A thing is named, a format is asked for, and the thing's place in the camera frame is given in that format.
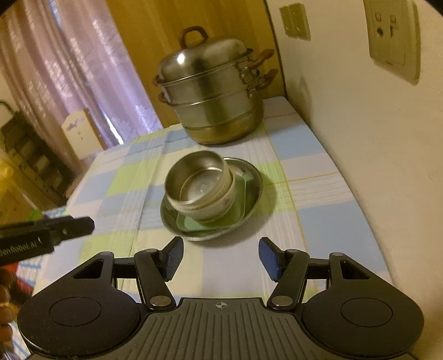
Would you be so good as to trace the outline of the left hand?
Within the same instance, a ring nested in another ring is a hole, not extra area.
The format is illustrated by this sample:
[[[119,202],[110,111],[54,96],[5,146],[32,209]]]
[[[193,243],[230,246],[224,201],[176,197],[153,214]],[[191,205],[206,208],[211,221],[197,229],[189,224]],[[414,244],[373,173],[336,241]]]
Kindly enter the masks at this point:
[[[17,310],[11,305],[12,298],[16,296],[17,277],[7,269],[1,268],[1,353],[10,345],[13,337],[13,330],[10,323],[17,316]]]

